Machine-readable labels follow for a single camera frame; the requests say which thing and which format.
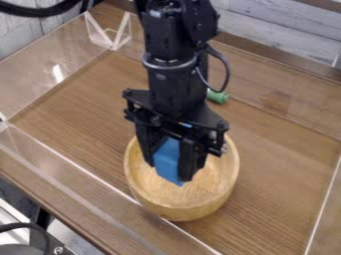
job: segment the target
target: wooden table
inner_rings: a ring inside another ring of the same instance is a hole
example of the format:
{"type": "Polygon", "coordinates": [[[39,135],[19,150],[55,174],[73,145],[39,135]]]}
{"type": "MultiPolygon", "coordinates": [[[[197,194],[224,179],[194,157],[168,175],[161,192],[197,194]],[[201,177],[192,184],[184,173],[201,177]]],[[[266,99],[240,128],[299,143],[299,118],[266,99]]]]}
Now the wooden table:
{"type": "MultiPolygon", "coordinates": [[[[242,68],[253,72],[257,67],[242,68]]],[[[279,70],[273,66],[272,70],[266,79],[280,83],[279,70]]],[[[122,91],[147,85],[139,61],[107,52],[12,121],[126,195],[131,193],[123,155],[135,130],[123,118],[122,91]]],[[[222,254],[304,254],[341,142],[236,99],[224,106],[209,105],[232,123],[229,135],[241,156],[240,178],[224,207],[204,219],[177,226],[222,254]]],[[[181,254],[180,246],[189,254],[206,253],[180,232],[166,226],[166,231],[158,229],[159,222],[73,165],[34,152],[31,159],[49,166],[44,174],[51,176],[50,180],[4,154],[2,176],[107,254],[151,254],[161,250],[181,254]],[[150,243],[138,242],[134,233],[131,238],[122,235],[121,220],[130,229],[145,233],[153,247],[147,249],[150,243]]]]}

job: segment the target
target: wooden bowl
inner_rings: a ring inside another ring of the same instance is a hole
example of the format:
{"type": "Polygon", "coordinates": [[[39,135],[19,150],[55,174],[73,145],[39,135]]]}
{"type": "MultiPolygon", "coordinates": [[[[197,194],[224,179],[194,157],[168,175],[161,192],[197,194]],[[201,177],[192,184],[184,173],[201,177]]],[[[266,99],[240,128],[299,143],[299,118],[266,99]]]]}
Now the wooden bowl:
{"type": "Polygon", "coordinates": [[[130,189],[138,202],[159,217],[172,221],[190,221],[213,213],[226,201],[238,176],[240,157],[236,145],[228,141],[228,153],[210,155],[205,168],[182,187],[166,181],[143,159],[134,137],[126,151],[125,171],[130,189]]]}

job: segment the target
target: blue object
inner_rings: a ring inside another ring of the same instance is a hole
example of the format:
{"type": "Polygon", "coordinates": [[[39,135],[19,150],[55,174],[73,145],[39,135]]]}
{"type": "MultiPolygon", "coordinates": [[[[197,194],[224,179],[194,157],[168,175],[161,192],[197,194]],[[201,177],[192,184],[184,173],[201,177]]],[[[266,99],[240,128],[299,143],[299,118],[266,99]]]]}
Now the blue object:
{"type": "Polygon", "coordinates": [[[178,186],[184,182],[177,179],[177,163],[180,158],[178,140],[169,138],[154,154],[158,175],[178,186]]]}

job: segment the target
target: green connector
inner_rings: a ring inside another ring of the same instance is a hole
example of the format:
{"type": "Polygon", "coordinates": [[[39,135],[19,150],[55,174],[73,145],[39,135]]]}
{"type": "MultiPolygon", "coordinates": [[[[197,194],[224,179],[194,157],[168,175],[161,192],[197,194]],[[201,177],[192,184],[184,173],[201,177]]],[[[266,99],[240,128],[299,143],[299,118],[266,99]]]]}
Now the green connector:
{"type": "Polygon", "coordinates": [[[208,99],[218,104],[225,104],[229,99],[229,95],[226,92],[217,93],[212,90],[208,90],[208,99]]]}

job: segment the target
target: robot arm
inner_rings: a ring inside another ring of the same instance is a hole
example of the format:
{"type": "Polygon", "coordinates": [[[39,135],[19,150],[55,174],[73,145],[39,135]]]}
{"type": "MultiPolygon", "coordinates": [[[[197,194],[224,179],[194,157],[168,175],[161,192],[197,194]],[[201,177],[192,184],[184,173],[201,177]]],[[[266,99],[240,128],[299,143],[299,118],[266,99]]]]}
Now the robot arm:
{"type": "Polygon", "coordinates": [[[205,103],[208,54],[224,56],[208,45],[217,35],[218,14],[209,0],[135,0],[146,34],[143,64],[150,90],[126,90],[126,119],[135,123],[137,136],[150,166],[161,149],[176,157],[177,181],[192,181],[205,166],[208,154],[221,156],[229,123],[205,103]],[[166,147],[170,139],[177,146],[166,147]]]}

